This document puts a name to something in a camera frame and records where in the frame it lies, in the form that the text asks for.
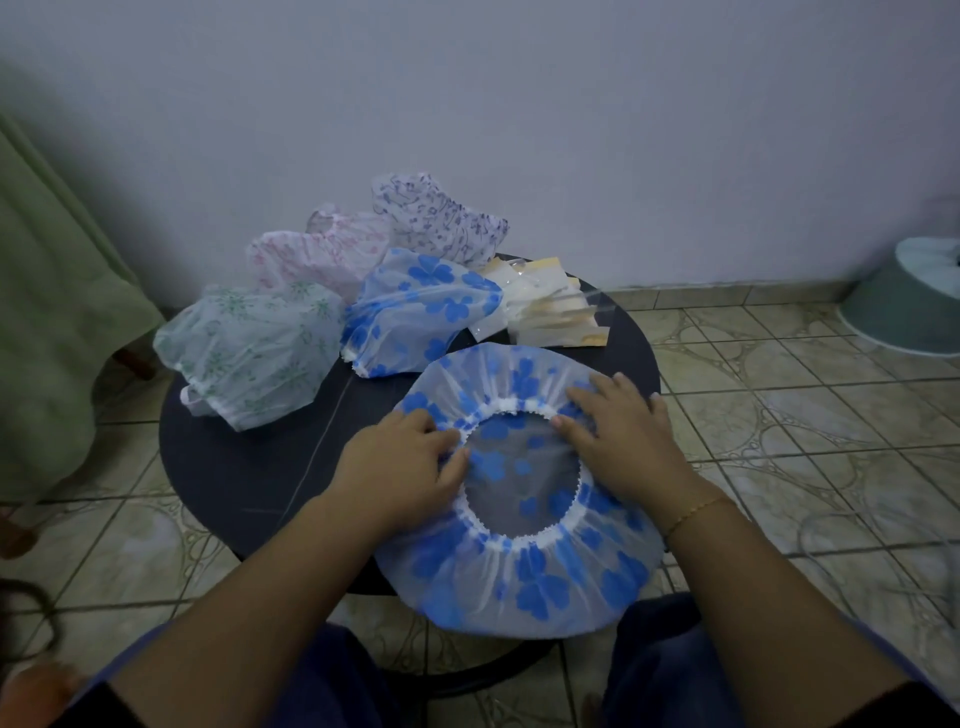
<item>blue pants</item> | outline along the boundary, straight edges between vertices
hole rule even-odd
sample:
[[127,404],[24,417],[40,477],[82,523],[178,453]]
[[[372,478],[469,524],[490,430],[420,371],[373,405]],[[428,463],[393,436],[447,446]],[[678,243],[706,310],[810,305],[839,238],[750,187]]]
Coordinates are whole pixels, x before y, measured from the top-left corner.
[[[124,650],[84,690],[108,680],[165,626]],[[930,685],[891,644],[866,626],[857,626],[912,679]],[[603,712],[610,728],[744,726],[690,594],[640,601],[624,614],[616,631]],[[300,657],[268,722],[276,728],[398,724],[399,710],[383,674],[347,629],[332,624],[320,630]]]

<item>gold bracelet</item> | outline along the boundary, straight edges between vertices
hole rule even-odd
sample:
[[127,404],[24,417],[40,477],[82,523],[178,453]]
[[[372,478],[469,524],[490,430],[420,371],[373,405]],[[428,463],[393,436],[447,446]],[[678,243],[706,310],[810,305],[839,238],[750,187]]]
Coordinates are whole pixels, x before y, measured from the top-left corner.
[[663,542],[666,543],[666,540],[669,539],[671,536],[673,536],[673,532],[676,531],[680,527],[680,525],[683,522],[685,522],[687,519],[689,519],[691,516],[694,516],[697,513],[700,513],[700,511],[704,510],[704,508],[707,508],[713,505],[714,503],[722,503],[724,501],[728,503],[733,503],[733,501],[730,500],[730,496],[723,495],[723,496],[717,496],[716,498],[711,498],[710,500],[706,500],[700,505],[694,506],[693,508],[691,508],[687,513],[685,513],[684,515],[676,519],[673,522],[672,526],[666,529],[666,533],[663,534]]

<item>black table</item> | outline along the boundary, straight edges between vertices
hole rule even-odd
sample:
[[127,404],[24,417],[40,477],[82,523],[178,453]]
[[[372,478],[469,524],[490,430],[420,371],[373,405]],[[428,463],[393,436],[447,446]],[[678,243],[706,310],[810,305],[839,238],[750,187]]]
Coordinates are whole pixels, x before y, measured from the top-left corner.
[[[595,290],[583,282],[585,292]],[[623,372],[644,396],[660,390],[653,350],[626,311],[606,295],[597,323],[609,326],[605,348],[557,349],[606,375]],[[506,331],[488,339],[509,344]],[[461,331],[450,351],[473,346]],[[234,432],[219,417],[193,417],[180,404],[185,386],[177,375],[160,413],[160,457],[170,483],[190,512],[240,558],[263,546],[333,476],[340,451],[362,427],[378,422],[403,399],[418,375],[361,379],[338,359],[313,403],[276,422]],[[392,595],[393,588],[371,559],[349,591]],[[450,697],[489,687],[518,674],[546,654],[552,641],[528,642],[493,663],[447,675],[430,675],[424,689]]]

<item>wall baseboard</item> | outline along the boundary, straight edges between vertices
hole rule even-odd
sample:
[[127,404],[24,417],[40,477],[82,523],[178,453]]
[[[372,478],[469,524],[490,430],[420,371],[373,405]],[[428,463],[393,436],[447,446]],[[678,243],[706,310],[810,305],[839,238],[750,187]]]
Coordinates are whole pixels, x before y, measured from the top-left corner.
[[651,308],[694,308],[708,305],[834,303],[843,300],[855,285],[852,280],[734,283],[622,288],[611,291],[608,295],[628,311],[643,311]]

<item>green cloth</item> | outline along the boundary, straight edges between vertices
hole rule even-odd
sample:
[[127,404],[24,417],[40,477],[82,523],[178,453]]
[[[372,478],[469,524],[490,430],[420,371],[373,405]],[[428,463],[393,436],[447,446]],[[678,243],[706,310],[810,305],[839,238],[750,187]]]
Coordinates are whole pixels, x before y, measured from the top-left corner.
[[84,462],[93,382],[163,319],[57,173],[0,114],[0,498]]

